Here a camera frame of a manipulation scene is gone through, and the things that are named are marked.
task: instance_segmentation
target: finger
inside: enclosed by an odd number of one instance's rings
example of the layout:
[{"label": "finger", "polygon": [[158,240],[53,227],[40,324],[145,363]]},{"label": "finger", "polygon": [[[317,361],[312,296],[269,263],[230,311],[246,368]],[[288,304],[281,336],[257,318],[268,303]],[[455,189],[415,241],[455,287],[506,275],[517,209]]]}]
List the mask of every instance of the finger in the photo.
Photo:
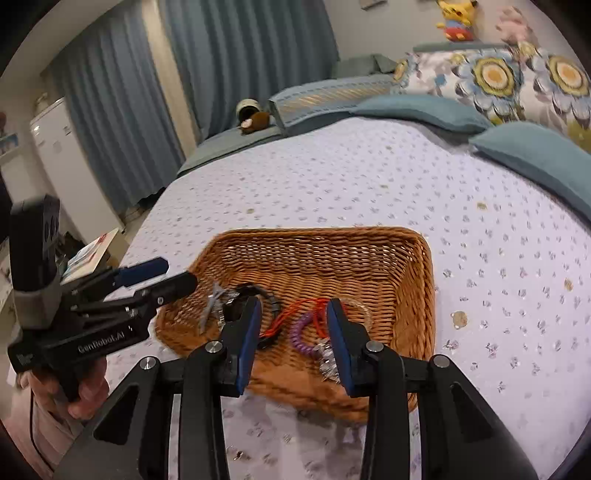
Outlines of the finger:
[{"label": "finger", "polygon": [[68,406],[68,412],[70,412],[70,415],[75,419],[90,420],[108,396],[109,384],[103,379],[103,383],[91,400],[81,398],[80,400],[71,403]]},{"label": "finger", "polygon": [[30,375],[29,385],[31,386],[31,392],[35,395],[37,405],[44,410],[55,412],[56,404],[52,396],[34,375]]},{"label": "finger", "polygon": [[60,390],[60,384],[57,378],[44,371],[30,372],[29,382],[35,383],[37,388],[35,394],[41,394],[41,390],[45,390],[45,392],[55,395]]},{"label": "finger", "polygon": [[78,393],[80,398],[85,400],[92,400],[96,393],[100,390],[103,381],[105,380],[105,372],[107,370],[107,359],[99,358],[92,370],[88,373],[86,378],[80,383]]}]

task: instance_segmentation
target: black cable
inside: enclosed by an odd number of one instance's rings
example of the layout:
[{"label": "black cable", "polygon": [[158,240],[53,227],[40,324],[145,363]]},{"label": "black cable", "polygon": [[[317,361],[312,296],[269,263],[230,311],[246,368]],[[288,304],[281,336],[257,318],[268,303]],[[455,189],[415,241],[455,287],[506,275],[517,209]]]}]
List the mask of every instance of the black cable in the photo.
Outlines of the black cable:
[{"label": "black cable", "polygon": [[33,404],[34,403],[35,403],[35,394],[33,393],[33,390],[31,390],[31,408],[29,409],[29,436],[31,437],[31,443],[33,444],[33,447],[34,447],[35,451],[38,453],[39,457],[41,457],[41,460],[43,460],[43,463],[45,463],[47,465],[47,468],[49,468],[49,470],[51,470],[53,472],[53,467],[51,466],[49,461],[43,456],[43,454],[41,453],[41,450],[39,450],[39,448],[37,448],[37,445],[35,444],[35,440],[33,440]]}]

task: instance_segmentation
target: blue gripper pad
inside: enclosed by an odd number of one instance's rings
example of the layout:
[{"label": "blue gripper pad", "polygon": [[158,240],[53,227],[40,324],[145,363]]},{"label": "blue gripper pad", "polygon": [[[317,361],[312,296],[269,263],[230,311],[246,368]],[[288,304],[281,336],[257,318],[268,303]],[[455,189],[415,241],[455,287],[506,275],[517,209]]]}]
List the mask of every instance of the blue gripper pad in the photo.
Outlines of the blue gripper pad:
[{"label": "blue gripper pad", "polygon": [[158,275],[164,275],[167,271],[168,262],[162,257],[157,257],[131,267],[121,268],[116,282],[118,286],[130,287]]},{"label": "blue gripper pad", "polygon": [[343,337],[342,323],[349,321],[345,317],[340,301],[333,299],[326,306],[326,322],[329,326],[330,344],[335,354],[336,366],[339,370],[340,382],[343,384],[347,395],[353,394],[353,377],[351,370],[351,355],[347,350]]},{"label": "blue gripper pad", "polygon": [[240,318],[240,322],[248,320],[248,330],[244,337],[242,348],[238,356],[238,376],[236,377],[236,389],[242,395],[244,389],[251,379],[252,364],[255,361],[256,345],[258,343],[259,332],[261,330],[262,307],[261,301],[256,297],[256,306],[249,315],[250,318]]}]

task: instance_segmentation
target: woven basket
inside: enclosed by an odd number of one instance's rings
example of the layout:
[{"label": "woven basket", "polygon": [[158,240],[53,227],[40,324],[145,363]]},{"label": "woven basket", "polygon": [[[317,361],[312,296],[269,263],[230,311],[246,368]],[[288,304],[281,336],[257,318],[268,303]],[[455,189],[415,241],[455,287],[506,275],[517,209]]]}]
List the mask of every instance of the woven basket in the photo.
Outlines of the woven basket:
[{"label": "woven basket", "polygon": [[[271,290],[284,307],[309,297],[353,297],[371,311],[369,333],[400,355],[429,359],[435,334],[433,268],[424,238],[404,228],[237,230],[214,238],[189,268],[199,279],[189,297],[163,308],[156,334],[180,355],[219,335],[213,317],[198,335],[197,321],[213,282],[232,287],[254,282]],[[287,320],[288,326],[301,312]],[[263,302],[263,328],[271,321]],[[350,320],[363,312],[348,307]],[[345,389],[323,381],[318,365],[292,348],[284,329],[279,341],[257,351],[249,388],[302,410],[319,409],[336,417],[366,421],[367,398],[349,398]],[[318,340],[312,326],[303,333]],[[408,407],[416,406],[409,395]]]}]

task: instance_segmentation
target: red wire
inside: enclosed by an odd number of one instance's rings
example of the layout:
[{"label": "red wire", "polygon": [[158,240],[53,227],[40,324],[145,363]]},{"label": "red wire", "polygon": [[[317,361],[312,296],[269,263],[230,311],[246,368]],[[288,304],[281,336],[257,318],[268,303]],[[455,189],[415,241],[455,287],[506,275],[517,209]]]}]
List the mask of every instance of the red wire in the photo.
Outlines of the red wire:
[{"label": "red wire", "polygon": [[324,331],[322,325],[318,320],[318,310],[320,309],[321,317],[324,320],[324,323],[326,324],[326,315],[323,314],[322,308],[326,308],[326,304],[328,303],[329,299],[325,297],[318,297],[316,299],[303,299],[292,303],[285,310],[283,310],[283,312],[279,314],[279,316],[271,323],[269,328],[261,336],[267,338],[275,335],[285,319],[289,318],[292,314],[294,314],[304,303],[308,303],[310,301],[316,302],[316,305],[314,306],[314,309],[312,311],[312,319],[314,322],[314,326],[316,327],[316,333],[319,337],[326,338],[326,332]]}]

